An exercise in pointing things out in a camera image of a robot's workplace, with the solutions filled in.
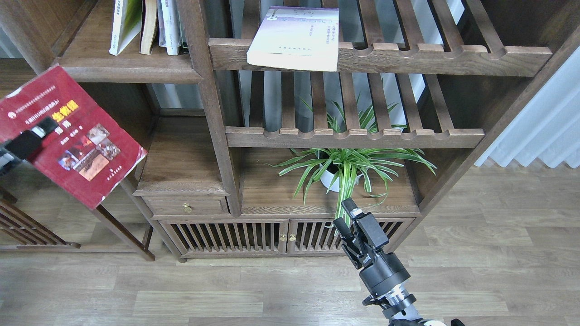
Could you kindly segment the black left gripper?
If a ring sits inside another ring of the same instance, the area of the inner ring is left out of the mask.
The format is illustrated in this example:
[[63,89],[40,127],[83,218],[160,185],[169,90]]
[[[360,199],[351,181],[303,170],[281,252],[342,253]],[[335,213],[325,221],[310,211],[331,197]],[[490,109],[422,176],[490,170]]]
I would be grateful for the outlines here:
[[50,117],[41,120],[29,130],[21,132],[16,138],[4,142],[0,148],[0,176],[21,164],[22,160],[31,157],[42,145],[42,140],[58,127]]

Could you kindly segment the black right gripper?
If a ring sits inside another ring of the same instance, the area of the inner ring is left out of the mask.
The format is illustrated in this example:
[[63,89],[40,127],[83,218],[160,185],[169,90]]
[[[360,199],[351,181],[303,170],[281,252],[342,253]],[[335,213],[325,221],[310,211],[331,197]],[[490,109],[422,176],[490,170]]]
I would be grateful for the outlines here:
[[362,268],[359,276],[370,293],[363,302],[400,303],[407,299],[409,293],[404,283],[410,274],[394,253],[382,251],[389,238],[373,214],[364,213],[352,198],[343,200],[341,206],[351,217],[354,232],[343,219],[335,219],[333,224],[339,231],[345,254],[356,269]]

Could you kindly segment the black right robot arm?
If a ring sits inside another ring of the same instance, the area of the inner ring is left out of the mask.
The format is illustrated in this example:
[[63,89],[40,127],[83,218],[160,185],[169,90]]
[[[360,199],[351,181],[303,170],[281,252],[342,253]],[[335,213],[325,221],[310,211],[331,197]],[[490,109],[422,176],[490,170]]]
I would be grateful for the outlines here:
[[351,216],[354,231],[344,220],[333,221],[343,241],[342,248],[369,290],[363,305],[381,306],[391,326],[443,326],[438,320],[423,318],[414,306],[414,295],[404,287],[410,274],[393,253],[385,253],[383,246],[389,238],[373,214],[364,213],[352,198],[342,201],[342,207]]

